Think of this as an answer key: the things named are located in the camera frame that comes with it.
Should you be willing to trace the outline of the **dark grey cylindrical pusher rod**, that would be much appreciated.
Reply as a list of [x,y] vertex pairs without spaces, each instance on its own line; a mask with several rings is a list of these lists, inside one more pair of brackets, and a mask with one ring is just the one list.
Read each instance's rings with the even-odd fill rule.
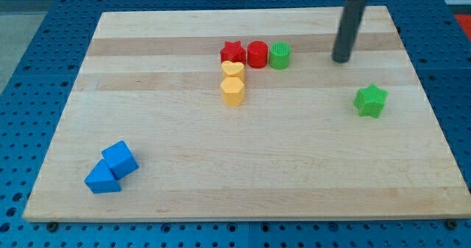
[[347,63],[355,45],[364,14],[366,0],[346,0],[331,58],[336,63]]

